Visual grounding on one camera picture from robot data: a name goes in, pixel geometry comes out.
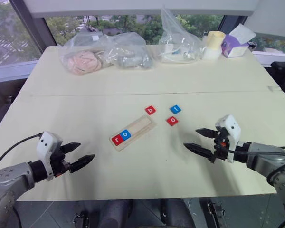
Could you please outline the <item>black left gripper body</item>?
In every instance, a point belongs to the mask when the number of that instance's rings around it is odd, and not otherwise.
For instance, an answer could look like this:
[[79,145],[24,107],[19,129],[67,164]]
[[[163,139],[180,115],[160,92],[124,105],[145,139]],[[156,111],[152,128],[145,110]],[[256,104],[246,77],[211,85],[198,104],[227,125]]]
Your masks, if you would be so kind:
[[58,177],[70,169],[70,163],[65,161],[65,156],[69,152],[71,152],[69,146],[61,146],[58,151],[50,156],[50,164],[54,177]]

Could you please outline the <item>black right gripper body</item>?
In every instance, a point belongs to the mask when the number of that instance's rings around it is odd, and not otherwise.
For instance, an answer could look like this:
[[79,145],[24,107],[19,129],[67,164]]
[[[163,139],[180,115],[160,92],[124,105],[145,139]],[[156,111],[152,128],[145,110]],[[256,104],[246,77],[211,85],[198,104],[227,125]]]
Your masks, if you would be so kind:
[[212,138],[214,139],[215,150],[211,158],[211,163],[214,163],[216,159],[224,161],[228,155],[228,131],[226,128],[212,131]]

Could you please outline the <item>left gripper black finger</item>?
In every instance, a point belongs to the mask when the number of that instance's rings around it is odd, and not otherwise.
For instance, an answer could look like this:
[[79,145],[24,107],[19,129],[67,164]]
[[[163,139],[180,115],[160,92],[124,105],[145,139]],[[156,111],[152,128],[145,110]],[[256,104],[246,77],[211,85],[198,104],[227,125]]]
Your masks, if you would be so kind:
[[85,167],[94,159],[94,157],[95,157],[94,154],[90,154],[79,158],[76,162],[70,164],[70,173],[74,173],[80,170],[81,168]]
[[81,145],[79,142],[71,142],[61,146],[62,153],[70,153]]

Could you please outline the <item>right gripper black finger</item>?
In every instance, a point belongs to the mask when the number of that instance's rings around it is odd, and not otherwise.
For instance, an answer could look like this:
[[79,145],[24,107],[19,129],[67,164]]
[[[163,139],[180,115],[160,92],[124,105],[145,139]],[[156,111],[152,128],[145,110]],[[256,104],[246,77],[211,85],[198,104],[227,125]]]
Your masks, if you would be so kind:
[[215,159],[216,159],[214,157],[214,154],[211,152],[211,150],[203,148],[200,145],[197,145],[197,144],[194,144],[194,143],[191,143],[191,142],[185,142],[183,145],[188,150],[190,150],[191,152],[193,152],[193,153],[195,153],[195,154],[197,154],[199,156],[207,158],[210,162],[214,162]]
[[211,139],[215,139],[219,135],[218,131],[207,129],[207,128],[196,129],[195,132],[197,132],[198,134],[204,137],[211,138]]

